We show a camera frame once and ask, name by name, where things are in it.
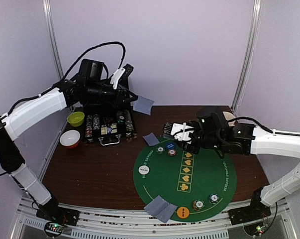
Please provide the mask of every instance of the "wooden table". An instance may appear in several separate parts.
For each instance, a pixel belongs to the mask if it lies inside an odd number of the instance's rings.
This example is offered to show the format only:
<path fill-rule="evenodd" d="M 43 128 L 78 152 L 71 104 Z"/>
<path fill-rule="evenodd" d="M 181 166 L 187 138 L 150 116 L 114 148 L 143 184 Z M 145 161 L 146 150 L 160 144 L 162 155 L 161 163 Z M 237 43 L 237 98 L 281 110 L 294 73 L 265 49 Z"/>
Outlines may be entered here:
<path fill-rule="evenodd" d="M 48 166 L 43 183 L 61 203 L 107 209 L 143 209 L 133 184 L 133 165 L 146 146 L 142 136 L 153 132 L 162 136 L 166 122 L 195 120 L 199 106 L 157 106 L 152 115 L 133 113 L 138 138 L 119 145 L 102 147 L 81 143 L 66 149 L 60 144 Z M 233 201 L 250 199 L 253 191 L 268 184 L 255 156 L 232 154 L 237 171 L 237 190 Z"/>

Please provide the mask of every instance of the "green bowl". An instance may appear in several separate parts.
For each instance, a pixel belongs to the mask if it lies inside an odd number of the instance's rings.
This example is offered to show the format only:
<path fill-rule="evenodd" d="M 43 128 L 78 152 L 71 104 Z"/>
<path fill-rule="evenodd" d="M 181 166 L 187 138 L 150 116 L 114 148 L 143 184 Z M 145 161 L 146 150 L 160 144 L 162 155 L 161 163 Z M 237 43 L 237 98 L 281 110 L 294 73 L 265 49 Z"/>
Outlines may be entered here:
<path fill-rule="evenodd" d="M 73 127 L 78 127 L 83 124 L 85 120 L 85 114 L 82 112 L 74 112 L 68 116 L 67 121 Z"/>

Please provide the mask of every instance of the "orange button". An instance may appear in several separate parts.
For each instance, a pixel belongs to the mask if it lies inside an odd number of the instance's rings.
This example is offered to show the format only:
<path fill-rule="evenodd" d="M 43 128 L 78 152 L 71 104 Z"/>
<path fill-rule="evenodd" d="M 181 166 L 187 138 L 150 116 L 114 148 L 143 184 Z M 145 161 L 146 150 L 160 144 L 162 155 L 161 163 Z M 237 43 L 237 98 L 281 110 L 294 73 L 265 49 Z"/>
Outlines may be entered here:
<path fill-rule="evenodd" d="M 180 207 L 177 211 L 177 214 L 179 218 L 185 219 L 189 217 L 190 211 L 186 207 Z"/>

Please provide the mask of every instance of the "heart symbol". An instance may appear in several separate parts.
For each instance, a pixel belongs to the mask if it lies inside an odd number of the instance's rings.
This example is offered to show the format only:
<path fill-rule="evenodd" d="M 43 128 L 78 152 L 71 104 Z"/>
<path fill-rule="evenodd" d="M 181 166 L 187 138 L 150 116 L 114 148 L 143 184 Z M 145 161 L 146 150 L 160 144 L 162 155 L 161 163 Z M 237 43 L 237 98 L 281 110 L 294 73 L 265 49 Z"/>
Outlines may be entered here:
<path fill-rule="evenodd" d="M 190 166 L 191 161 L 188 159 L 188 160 L 185 161 L 185 163 L 186 163 L 186 165 Z"/>
<path fill-rule="evenodd" d="M 188 185 L 186 185 L 185 183 L 183 183 L 182 185 L 181 185 L 181 190 L 182 191 L 185 191 L 185 190 L 187 190 L 189 187 L 188 187 Z"/>
<path fill-rule="evenodd" d="M 188 175 L 186 175 L 186 176 L 183 177 L 183 180 L 184 180 L 185 182 L 188 182 L 188 181 L 189 181 L 189 178 L 190 178 L 190 177 L 189 177 Z"/>

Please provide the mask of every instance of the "green felt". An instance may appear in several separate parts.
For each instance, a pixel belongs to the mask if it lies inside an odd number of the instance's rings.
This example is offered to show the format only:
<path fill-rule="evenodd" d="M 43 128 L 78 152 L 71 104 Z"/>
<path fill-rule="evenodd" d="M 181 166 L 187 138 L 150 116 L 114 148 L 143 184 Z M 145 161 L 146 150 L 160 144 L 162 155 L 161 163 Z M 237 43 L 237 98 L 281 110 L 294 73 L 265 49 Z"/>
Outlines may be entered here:
<path fill-rule="evenodd" d="M 134 165 L 134 185 L 142 201 L 148 204 L 160 195 L 178 207 L 187 207 L 190 210 L 188 218 L 181 219 L 176 212 L 172 215 L 171 219 L 179 222 L 197 222 L 220 213 L 231 202 L 237 185 L 235 167 L 229 156 L 220 159 L 214 150 L 201 149 L 199 155 L 186 158 L 186 152 L 177 146 L 177 154 L 169 156 L 165 145 L 172 141 L 161 138 L 160 142 L 156 146 L 145 147 Z M 165 148 L 163 154 L 156 152 L 158 146 Z M 186 165 L 188 159 L 193 167 Z M 141 165 L 150 168 L 148 174 L 139 173 Z M 185 173 L 183 169 L 186 167 L 191 171 Z M 182 179 L 186 175 L 188 183 Z M 188 186 L 184 191 L 181 189 L 183 183 Z M 209 202 L 209 196 L 213 193 L 219 196 L 219 202 L 214 205 Z M 205 204 L 199 212 L 192 208 L 193 201 L 197 199 Z"/>

